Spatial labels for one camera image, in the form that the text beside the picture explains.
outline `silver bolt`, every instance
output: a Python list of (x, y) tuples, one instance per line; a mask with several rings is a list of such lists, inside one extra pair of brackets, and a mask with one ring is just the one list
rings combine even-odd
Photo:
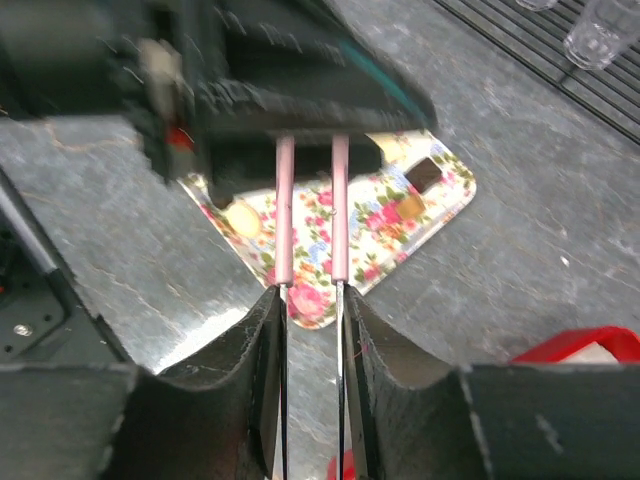
[(33, 328), (31, 328), (29, 325), (18, 324), (13, 327), (13, 333), (22, 337), (28, 337), (33, 333)]

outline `glass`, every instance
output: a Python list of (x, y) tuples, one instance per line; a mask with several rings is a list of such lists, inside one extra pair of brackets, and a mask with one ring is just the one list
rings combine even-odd
[(516, 3), (528, 10), (538, 12), (553, 7), (558, 0), (516, 0)]
[(567, 57), (602, 70), (640, 38), (640, 0), (590, 0), (564, 40)]

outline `gray countertop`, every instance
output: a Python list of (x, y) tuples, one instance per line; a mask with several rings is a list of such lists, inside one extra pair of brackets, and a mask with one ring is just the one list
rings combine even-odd
[[(640, 331), (640, 151), (419, 0), (345, 2), (430, 93), (471, 168), (471, 205), (368, 299), (450, 362), (506, 361), (575, 327)], [(0, 163), (133, 358), (158, 371), (236, 322), (262, 288), (118, 119), (0, 126)], [(336, 445), (332, 328), (291, 327), (293, 478)]]

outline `gray table surface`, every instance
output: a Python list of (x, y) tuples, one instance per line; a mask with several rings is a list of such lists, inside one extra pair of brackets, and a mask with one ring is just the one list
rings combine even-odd
[[(368, 299), (450, 362), (506, 361), (555, 333), (640, 331), (640, 151), (420, 0), (346, 15), (434, 99), (478, 194)], [(0, 163), (133, 358), (159, 371), (236, 322), (262, 288), (118, 119), (0, 124)], [(336, 445), (334, 329), (291, 327), (296, 479)]]

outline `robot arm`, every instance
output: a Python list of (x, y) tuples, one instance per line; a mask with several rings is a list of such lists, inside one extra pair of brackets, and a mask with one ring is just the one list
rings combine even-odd
[(212, 197), (272, 187), (284, 131), (300, 180), (328, 171), (336, 132), (357, 175), (382, 165), (364, 133), (436, 127), (428, 96), (320, 0), (1, 0), (0, 106), (120, 113), (157, 174), (202, 174)]

